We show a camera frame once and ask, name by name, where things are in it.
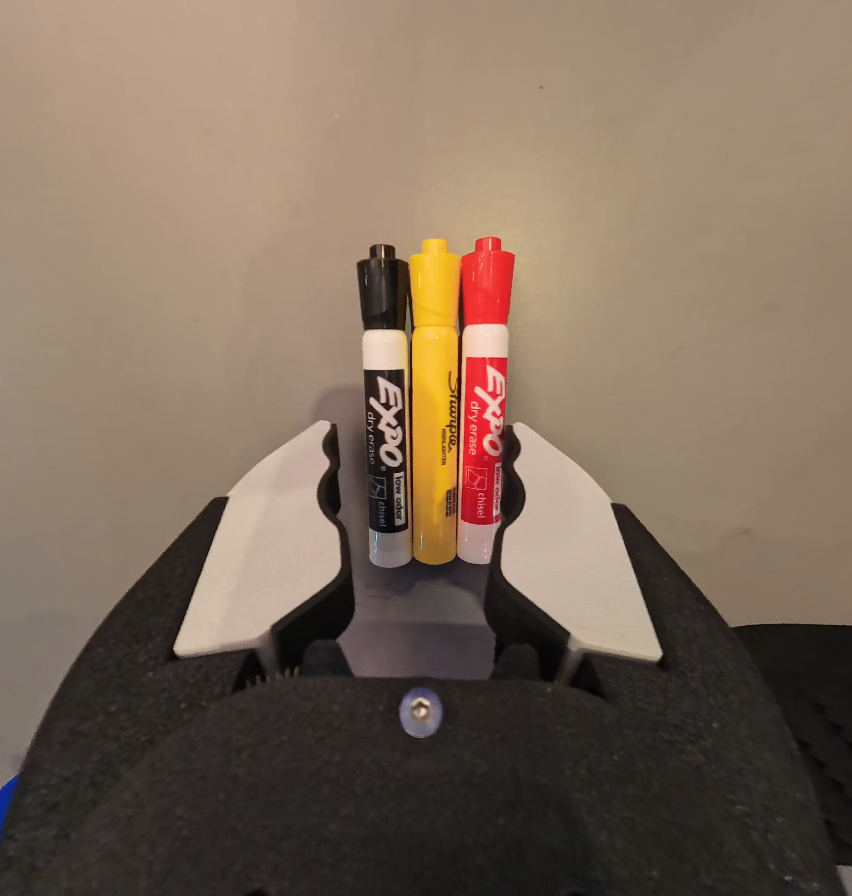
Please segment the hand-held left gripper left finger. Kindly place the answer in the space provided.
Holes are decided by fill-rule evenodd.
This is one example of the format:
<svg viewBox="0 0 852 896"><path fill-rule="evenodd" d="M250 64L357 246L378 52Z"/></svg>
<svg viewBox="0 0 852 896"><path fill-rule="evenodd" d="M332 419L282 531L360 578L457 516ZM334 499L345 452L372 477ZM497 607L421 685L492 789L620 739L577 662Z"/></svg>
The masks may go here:
<svg viewBox="0 0 852 896"><path fill-rule="evenodd" d="M316 421L230 489L173 643L177 658L249 649L277 657L278 626L348 571L327 501L335 435Z"/></svg>

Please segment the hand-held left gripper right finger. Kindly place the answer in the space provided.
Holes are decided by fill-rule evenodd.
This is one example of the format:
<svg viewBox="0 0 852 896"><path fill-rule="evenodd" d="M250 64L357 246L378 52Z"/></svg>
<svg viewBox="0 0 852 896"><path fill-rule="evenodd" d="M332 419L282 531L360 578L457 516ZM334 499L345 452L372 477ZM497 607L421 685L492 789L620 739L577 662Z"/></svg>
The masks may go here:
<svg viewBox="0 0 852 896"><path fill-rule="evenodd" d="M662 646L607 493L522 422L507 428L501 473L483 601L496 663L527 647L537 664L658 664Z"/></svg>

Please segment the black dry erase marker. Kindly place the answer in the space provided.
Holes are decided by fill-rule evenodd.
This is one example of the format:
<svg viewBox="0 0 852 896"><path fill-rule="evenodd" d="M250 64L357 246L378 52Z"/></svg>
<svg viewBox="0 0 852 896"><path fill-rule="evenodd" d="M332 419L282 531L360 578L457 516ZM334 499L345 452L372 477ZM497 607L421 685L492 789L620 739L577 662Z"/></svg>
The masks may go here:
<svg viewBox="0 0 852 896"><path fill-rule="evenodd" d="M412 558L409 438L409 265L375 244L357 263L363 324L368 556L379 568Z"/></svg>

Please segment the yellow highlighter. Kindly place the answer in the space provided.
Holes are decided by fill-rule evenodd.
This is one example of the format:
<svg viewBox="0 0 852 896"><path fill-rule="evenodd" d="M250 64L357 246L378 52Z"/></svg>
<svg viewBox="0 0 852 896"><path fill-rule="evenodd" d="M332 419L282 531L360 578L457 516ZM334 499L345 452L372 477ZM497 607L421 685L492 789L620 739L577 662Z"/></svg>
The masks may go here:
<svg viewBox="0 0 852 896"><path fill-rule="evenodd" d="M456 555L461 261L441 238L409 258L412 542L429 566Z"/></svg>

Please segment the red dry erase marker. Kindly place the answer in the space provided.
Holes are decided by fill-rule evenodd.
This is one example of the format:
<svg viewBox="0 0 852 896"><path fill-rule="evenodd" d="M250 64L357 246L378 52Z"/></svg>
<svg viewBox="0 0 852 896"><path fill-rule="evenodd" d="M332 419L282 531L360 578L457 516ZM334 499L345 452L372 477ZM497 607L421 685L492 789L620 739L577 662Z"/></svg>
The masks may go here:
<svg viewBox="0 0 852 896"><path fill-rule="evenodd" d="M489 563L500 522L513 278L514 254L498 237L462 259L457 554L476 566Z"/></svg>

